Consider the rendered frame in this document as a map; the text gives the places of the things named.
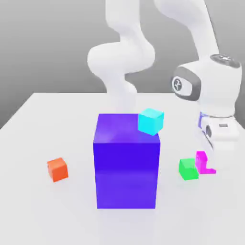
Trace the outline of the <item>large purple box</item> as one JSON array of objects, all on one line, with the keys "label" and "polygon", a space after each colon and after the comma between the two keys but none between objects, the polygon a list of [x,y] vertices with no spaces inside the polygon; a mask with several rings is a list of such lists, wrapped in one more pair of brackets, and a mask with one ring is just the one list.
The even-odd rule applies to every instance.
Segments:
[{"label": "large purple box", "polygon": [[137,114],[98,115],[93,139],[99,209],[154,209],[160,139],[138,130]]}]

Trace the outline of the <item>small magenta cube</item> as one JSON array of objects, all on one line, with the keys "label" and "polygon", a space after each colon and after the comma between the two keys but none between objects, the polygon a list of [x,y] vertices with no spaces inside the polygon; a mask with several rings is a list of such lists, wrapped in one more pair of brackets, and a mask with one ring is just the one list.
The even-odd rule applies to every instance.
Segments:
[{"label": "small magenta cube", "polygon": [[207,168],[207,155],[204,151],[196,152],[195,166],[199,174],[216,174],[216,170],[213,168]]}]

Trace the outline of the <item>small orange cube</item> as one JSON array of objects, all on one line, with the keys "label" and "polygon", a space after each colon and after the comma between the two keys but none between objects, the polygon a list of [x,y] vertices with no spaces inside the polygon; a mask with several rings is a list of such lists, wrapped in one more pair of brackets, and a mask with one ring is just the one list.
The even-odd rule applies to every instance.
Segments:
[{"label": "small orange cube", "polygon": [[47,168],[53,182],[68,178],[67,164],[61,157],[48,161]]}]

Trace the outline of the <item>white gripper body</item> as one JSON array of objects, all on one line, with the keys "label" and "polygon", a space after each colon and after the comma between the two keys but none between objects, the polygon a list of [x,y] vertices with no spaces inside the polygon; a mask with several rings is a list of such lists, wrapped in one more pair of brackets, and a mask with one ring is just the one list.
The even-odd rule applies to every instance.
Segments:
[{"label": "white gripper body", "polygon": [[203,151],[205,151],[207,155],[213,154],[214,153],[213,146],[210,143],[210,141],[207,139],[205,133],[200,128],[197,129],[197,136]]}]

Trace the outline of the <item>small green cube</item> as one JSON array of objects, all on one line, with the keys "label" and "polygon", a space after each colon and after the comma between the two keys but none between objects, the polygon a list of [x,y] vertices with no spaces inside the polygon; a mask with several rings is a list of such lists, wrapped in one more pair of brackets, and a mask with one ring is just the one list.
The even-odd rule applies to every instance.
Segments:
[{"label": "small green cube", "polygon": [[194,158],[184,158],[179,161],[179,173],[184,180],[199,178]]}]

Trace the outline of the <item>small cyan cube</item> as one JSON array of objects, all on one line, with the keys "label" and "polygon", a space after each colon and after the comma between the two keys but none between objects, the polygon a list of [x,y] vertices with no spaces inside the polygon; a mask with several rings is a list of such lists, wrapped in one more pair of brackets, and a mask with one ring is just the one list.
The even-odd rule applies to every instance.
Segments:
[{"label": "small cyan cube", "polygon": [[164,112],[147,108],[138,114],[138,130],[149,134],[156,135],[163,129]]}]

